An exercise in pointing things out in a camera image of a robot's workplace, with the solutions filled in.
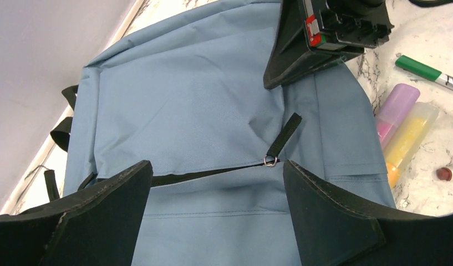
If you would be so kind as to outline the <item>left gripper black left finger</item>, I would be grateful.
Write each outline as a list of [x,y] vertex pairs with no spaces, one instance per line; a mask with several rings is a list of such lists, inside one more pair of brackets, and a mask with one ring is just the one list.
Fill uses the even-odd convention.
[[0,215],[0,265],[130,265],[152,174],[143,160],[63,198]]

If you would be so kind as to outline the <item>red marker pen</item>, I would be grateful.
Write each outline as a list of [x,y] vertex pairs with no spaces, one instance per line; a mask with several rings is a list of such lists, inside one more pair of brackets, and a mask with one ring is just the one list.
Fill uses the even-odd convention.
[[436,176],[439,180],[442,181],[451,181],[452,171],[447,167],[442,167],[436,170]]

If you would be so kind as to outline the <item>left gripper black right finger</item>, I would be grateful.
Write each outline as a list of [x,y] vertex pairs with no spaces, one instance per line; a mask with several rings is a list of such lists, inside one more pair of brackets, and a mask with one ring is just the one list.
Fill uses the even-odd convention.
[[283,179],[303,265],[453,265],[453,214],[383,206],[293,161]]

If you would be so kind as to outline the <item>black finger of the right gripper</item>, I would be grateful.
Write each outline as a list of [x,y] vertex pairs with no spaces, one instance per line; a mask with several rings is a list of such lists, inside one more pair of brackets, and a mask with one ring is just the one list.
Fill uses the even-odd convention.
[[311,46],[305,1],[282,1],[274,46],[263,75],[266,89],[289,85],[364,53],[361,47],[321,50]]

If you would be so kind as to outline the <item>blue student backpack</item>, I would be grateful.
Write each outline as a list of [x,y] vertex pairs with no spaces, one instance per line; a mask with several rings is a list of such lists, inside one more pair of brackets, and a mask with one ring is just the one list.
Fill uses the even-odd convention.
[[393,207],[367,94],[344,64],[268,90],[278,1],[216,1],[115,43],[63,91],[63,194],[148,160],[131,265],[300,265],[283,167]]

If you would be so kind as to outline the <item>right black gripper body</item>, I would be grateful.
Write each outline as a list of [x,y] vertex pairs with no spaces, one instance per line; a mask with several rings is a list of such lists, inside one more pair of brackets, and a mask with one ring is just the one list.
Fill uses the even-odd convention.
[[305,0],[303,15],[309,43],[320,50],[373,49],[394,28],[385,1]]

